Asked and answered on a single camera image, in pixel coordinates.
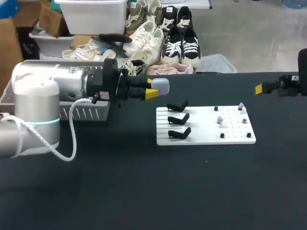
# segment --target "white storage container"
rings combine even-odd
[[[55,0],[73,35],[124,34],[127,0]]]
[[[54,37],[38,35],[39,31],[33,30],[29,37],[37,43],[40,53],[46,57],[62,57],[62,51],[71,49],[71,43],[75,36],[72,37]]]

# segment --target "white pegboard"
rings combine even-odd
[[[168,116],[182,119],[187,113],[190,118],[183,126],[167,121]],[[221,124],[217,124],[218,116],[224,119]],[[158,145],[239,145],[256,142],[246,108],[239,111],[238,105],[218,106],[218,111],[214,110],[214,106],[186,107],[182,113],[159,107],[156,109],[156,124]],[[185,140],[169,138],[169,130],[183,133],[188,127],[191,127],[191,133]]]

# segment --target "black table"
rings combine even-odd
[[[52,154],[1,160],[1,230],[306,229],[307,98],[254,93],[282,74],[170,76],[168,96],[77,123],[71,163]],[[184,100],[243,102],[256,144],[157,146],[156,107]],[[70,155],[67,123],[60,140]]]

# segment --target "gray floor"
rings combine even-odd
[[[307,9],[282,0],[212,0],[212,10],[193,10],[201,54],[223,54],[238,72],[297,71],[307,47]]]

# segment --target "cable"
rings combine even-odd
[[[72,112],[74,110],[74,108],[77,106],[77,104],[80,103],[91,103],[92,100],[91,99],[87,99],[87,98],[82,98],[79,99],[77,101],[75,101],[70,109],[69,109],[69,124],[71,127],[71,136],[72,136],[72,154],[70,157],[65,157],[62,154],[60,154],[58,151],[56,151],[55,148],[53,148],[35,129],[34,126],[29,125],[28,123],[26,123],[25,121],[23,121],[22,119],[13,116],[13,115],[9,115],[4,117],[3,119],[1,119],[1,121],[15,121],[17,124],[21,124],[22,126],[26,127],[31,133],[33,133],[54,155],[56,155],[57,157],[59,157],[61,160],[63,161],[72,161],[75,156],[76,156],[76,151],[77,151],[77,139],[76,139],[76,134],[75,134],[75,129],[73,127],[73,120],[72,120]]]

